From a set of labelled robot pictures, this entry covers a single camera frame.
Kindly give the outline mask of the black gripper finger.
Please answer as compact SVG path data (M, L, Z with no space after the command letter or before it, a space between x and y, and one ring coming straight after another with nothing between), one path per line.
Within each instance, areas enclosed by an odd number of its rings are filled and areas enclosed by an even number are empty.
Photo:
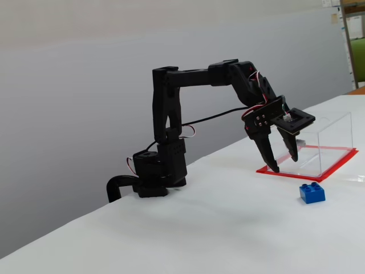
M265 126L256 128L253 126L245 126L245 130L248 137L255 142L266 165L271 168L272 171L278 173L279 167L274 158L269 140L269 134L271 133L270 127Z
M296 143L296 137L285 130L278 128L278 132L281 134L283 141L289 151L289 154L294 162L298 161L298 148Z

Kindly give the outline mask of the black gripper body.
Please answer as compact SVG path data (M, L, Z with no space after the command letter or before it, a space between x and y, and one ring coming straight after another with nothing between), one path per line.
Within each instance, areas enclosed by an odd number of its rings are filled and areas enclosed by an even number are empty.
M286 99L281 95L243 116L241 119L248 137L251 140L267 138L271 133L272 120L285 113L282 107L285 103Z

